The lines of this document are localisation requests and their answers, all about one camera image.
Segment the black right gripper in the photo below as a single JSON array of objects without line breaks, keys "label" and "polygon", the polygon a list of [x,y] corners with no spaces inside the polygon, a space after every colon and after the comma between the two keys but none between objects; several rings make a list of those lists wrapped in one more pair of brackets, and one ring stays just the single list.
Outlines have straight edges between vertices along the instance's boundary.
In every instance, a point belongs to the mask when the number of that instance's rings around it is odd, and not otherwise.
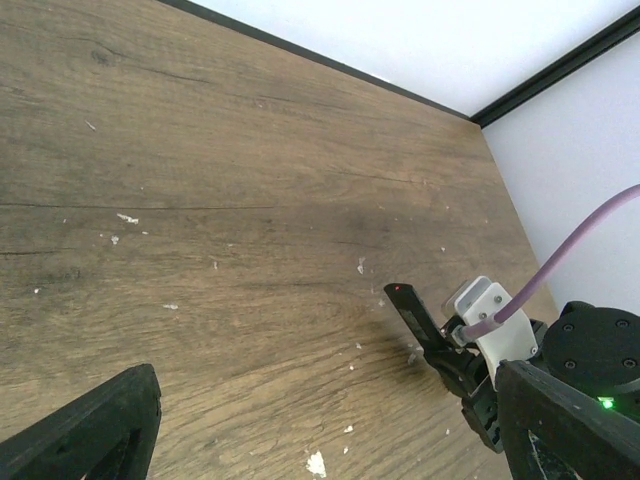
[{"label": "black right gripper", "polygon": [[447,390],[461,398],[462,414],[482,443],[503,452],[497,394],[485,358],[475,344],[462,348],[424,348],[424,358]]}]

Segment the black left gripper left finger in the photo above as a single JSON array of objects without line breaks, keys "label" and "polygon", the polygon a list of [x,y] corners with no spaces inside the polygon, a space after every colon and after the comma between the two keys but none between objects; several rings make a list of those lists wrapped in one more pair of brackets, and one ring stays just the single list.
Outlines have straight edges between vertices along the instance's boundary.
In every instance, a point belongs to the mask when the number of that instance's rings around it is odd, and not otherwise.
[{"label": "black left gripper left finger", "polygon": [[3,479],[145,479],[161,422],[150,364],[128,368],[1,442]]}]

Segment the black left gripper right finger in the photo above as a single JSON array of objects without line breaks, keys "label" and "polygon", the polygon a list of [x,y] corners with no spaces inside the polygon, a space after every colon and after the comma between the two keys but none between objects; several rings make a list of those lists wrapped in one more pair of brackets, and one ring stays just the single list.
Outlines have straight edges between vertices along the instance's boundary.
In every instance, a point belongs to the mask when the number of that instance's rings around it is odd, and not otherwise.
[{"label": "black left gripper right finger", "polygon": [[524,361],[495,377],[514,479],[637,479],[639,424]]}]

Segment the black remote control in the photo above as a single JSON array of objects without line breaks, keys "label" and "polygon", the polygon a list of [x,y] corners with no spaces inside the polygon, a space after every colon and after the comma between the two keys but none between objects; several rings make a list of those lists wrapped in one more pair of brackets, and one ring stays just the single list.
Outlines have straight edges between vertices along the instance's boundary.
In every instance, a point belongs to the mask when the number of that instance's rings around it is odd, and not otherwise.
[{"label": "black remote control", "polygon": [[390,283],[384,292],[425,351],[437,351],[446,342],[414,287],[406,283]]}]

